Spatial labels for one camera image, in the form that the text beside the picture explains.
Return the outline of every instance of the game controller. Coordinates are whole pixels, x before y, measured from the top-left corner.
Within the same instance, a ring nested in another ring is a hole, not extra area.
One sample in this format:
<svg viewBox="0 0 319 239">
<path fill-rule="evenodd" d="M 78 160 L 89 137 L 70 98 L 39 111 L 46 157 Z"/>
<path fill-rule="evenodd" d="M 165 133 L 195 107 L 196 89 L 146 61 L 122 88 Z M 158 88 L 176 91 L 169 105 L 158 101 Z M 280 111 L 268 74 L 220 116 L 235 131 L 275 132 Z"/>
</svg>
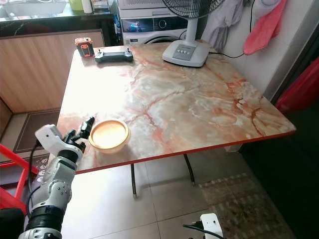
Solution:
<svg viewBox="0 0 319 239">
<path fill-rule="evenodd" d="M 133 54 L 127 49 L 127 51 L 121 51 L 121 52 L 99 52 L 95 55 L 95 61 L 97 63 L 103 63 L 103 62 L 120 62 L 120 61 L 127 61 L 132 62 L 133 61 Z"/>
</svg>

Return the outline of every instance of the power cord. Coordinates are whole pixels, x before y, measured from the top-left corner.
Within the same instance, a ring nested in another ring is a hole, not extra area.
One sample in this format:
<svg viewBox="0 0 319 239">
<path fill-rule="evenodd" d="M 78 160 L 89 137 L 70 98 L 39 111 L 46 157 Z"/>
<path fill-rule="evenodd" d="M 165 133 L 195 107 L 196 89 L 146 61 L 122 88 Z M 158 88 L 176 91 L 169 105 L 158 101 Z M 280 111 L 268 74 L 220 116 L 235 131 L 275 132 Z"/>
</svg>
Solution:
<svg viewBox="0 0 319 239">
<path fill-rule="evenodd" d="M 29 219 L 30 219 L 30 216 L 31 216 L 31 215 L 30 215 L 30 209 L 29 209 L 29 202 L 30 202 L 30 199 L 31 199 L 32 195 L 34 194 L 34 192 L 35 192 L 36 190 L 38 190 L 39 188 L 40 188 L 40 186 L 36 187 L 36 188 L 29 194 L 28 199 L 26 200 L 26 204 L 25 204 L 25 206 L 26 206 L 26 213 L 27 213 Z"/>
<path fill-rule="evenodd" d="M 29 157 L 29 171 L 28 171 L 28 187 L 29 187 L 29 193 L 32 195 L 32 189 L 31 189 L 31 177 L 32 177 L 32 159 L 33 159 L 33 154 L 34 151 L 36 150 L 37 147 L 41 146 L 41 143 L 39 142 L 39 140 L 36 140 L 36 143 L 33 147 L 33 149 L 31 150 L 30 153 L 30 157 Z"/>
<path fill-rule="evenodd" d="M 190 228 L 190 229 L 194 229 L 194 230 L 200 231 L 200 232 L 202 232 L 202 233 L 207 233 L 207 234 L 210 234 L 210 235 L 212 235 L 212 236 L 215 236 L 215 237 L 217 237 L 217 238 L 219 238 L 219 239 L 226 239 L 226 238 L 223 238 L 222 236 L 220 236 L 220 235 L 218 235 L 218 234 L 216 234 L 216 233 L 213 233 L 213 232 L 204 230 L 204 229 L 202 229 L 202 228 L 198 228 L 198 227 L 194 227 L 194 226 L 186 225 L 186 224 L 184 224 L 183 227 L 185 227 L 185 228 Z"/>
<path fill-rule="evenodd" d="M 209 52 L 209 54 L 217 54 L 217 55 L 224 55 L 224 56 L 227 56 L 227 57 L 229 57 L 229 58 L 238 58 L 238 57 L 241 57 L 242 55 L 244 55 L 244 53 L 243 54 L 241 54 L 241 55 L 239 55 L 239 56 L 228 56 L 228 55 L 226 55 L 226 54 L 224 54 L 224 53 L 220 53 L 220 52 Z"/>
<path fill-rule="evenodd" d="M 249 32 L 251 32 L 251 23 L 253 21 L 253 6 L 254 6 L 255 0 L 251 4 L 251 9 L 250 9 L 250 24 L 249 24 Z"/>
</svg>

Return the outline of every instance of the orange battery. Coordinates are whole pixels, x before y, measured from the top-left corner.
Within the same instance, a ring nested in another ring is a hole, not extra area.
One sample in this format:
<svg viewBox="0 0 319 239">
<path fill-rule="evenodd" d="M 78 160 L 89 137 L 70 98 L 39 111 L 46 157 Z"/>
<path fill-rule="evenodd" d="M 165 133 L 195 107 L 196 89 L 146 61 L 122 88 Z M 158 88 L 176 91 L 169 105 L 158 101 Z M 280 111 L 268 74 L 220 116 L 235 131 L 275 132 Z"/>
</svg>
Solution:
<svg viewBox="0 0 319 239">
<path fill-rule="evenodd" d="M 76 38 L 75 39 L 75 45 L 79 50 L 81 57 L 93 57 L 94 56 L 94 50 L 93 50 L 93 44 L 90 37 L 82 37 L 82 38 Z"/>
</svg>

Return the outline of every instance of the gray cloth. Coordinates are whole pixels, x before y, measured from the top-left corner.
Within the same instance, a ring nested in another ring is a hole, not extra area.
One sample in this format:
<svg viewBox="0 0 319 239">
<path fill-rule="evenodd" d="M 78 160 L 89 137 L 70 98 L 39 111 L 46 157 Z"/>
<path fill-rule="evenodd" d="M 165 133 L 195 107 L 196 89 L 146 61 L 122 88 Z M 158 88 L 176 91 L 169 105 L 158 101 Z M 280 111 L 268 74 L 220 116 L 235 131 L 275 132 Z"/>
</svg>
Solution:
<svg viewBox="0 0 319 239">
<path fill-rule="evenodd" d="M 221 52 L 226 44 L 228 27 L 240 20 L 243 7 L 243 0 L 224 0 L 218 9 L 210 13 L 201 39 Z"/>
</svg>

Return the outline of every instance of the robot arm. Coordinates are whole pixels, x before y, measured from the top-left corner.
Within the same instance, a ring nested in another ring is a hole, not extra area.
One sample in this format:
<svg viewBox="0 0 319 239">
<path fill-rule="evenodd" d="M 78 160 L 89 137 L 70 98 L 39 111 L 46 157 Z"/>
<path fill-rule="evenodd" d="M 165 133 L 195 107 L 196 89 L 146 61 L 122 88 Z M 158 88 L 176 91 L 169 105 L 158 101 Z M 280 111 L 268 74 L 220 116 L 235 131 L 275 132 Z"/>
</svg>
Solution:
<svg viewBox="0 0 319 239">
<path fill-rule="evenodd" d="M 36 133 L 44 149 L 55 155 L 43 176 L 40 187 L 33 194 L 34 206 L 29 222 L 19 239 L 61 239 L 61 227 L 68 202 L 71 200 L 71 183 L 76 162 L 83 156 L 85 144 L 76 143 L 88 138 L 94 118 L 85 121 L 80 132 L 70 131 L 64 138 L 56 126 L 45 125 Z"/>
</svg>

